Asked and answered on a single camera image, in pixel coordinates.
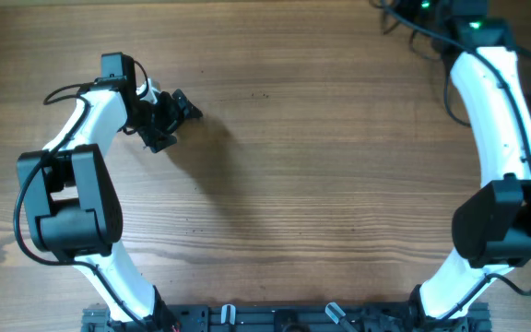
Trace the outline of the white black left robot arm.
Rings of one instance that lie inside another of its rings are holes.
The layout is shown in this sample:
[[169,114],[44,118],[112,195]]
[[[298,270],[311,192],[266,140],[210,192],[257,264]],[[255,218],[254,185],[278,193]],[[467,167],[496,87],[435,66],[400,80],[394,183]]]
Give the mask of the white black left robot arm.
[[51,105],[76,108],[43,149],[17,161],[19,192],[13,212],[16,242],[25,256],[49,267],[74,267],[105,301],[105,316],[87,311],[85,331],[177,331],[181,324],[157,288],[137,270],[121,241],[124,218],[104,161],[119,133],[138,135],[158,153],[175,131],[202,112],[184,93],[161,90],[125,53],[105,53],[100,76],[54,90]]

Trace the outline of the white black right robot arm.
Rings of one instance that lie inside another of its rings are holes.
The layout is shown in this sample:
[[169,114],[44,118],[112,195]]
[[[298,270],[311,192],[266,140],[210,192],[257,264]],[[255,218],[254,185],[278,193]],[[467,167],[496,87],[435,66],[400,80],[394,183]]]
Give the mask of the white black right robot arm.
[[508,23],[485,1],[403,1],[394,15],[431,38],[447,80],[466,107],[481,187],[452,219],[454,247],[412,294],[412,324],[472,326],[472,303],[494,281],[531,260],[531,116]]

